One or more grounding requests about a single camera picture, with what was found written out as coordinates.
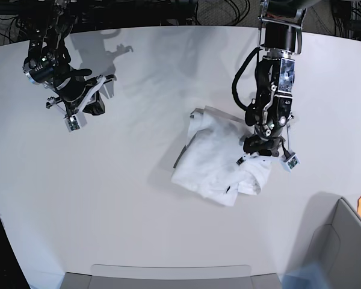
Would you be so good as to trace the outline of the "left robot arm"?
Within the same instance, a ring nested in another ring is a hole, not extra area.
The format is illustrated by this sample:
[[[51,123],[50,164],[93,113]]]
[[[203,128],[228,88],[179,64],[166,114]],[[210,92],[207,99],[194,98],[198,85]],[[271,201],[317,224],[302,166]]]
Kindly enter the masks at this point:
[[[289,131],[293,119],[292,87],[295,80],[293,55],[301,54],[302,28],[307,1],[261,1],[258,45],[247,56],[232,82],[235,103],[245,112],[245,123],[254,129],[243,142],[244,155],[239,165],[250,159],[278,160],[291,171],[299,159],[289,147]],[[240,77],[256,59],[256,96],[248,105],[239,99]]]

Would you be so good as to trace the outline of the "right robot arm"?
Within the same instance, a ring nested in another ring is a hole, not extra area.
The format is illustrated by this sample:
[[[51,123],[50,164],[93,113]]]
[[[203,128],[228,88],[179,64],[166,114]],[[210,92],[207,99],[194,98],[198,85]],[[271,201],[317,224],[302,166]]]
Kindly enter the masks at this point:
[[[46,108],[55,107],[68,120],[78,113],[104,114],[99,90],[105,83],[116,80],[115,75],[92,77],[91,69],[75,69],[70,65],[65,38],[76,20],[70,8],[70,1],[52,1],[49,16],[34,29],[22,67],[33,84],[41,84],[55,93],[48,98]]]

